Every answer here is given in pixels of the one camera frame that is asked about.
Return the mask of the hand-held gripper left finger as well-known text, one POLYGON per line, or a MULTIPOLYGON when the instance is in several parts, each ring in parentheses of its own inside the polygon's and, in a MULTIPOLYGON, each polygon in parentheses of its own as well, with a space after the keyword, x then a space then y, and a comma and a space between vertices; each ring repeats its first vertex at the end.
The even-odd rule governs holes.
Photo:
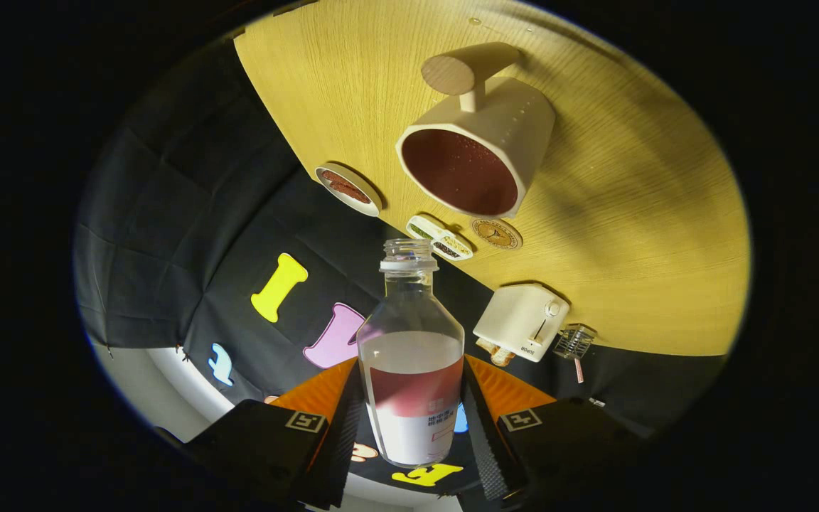
POLYGON ((182 445, 237 489, 293 510, 327 510, 343 498, 363 405, 357 358, 266 404, 244 400, 182 445))

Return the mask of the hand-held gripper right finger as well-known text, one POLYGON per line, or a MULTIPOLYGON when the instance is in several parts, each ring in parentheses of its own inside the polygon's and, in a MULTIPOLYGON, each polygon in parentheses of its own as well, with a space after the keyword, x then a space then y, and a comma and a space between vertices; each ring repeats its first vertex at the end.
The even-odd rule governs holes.
POLYGON ((488 501, 579 498, 643 449, 643 438, 599 406, 553 398, 473 356, 464 357, 462 404, 488 501))

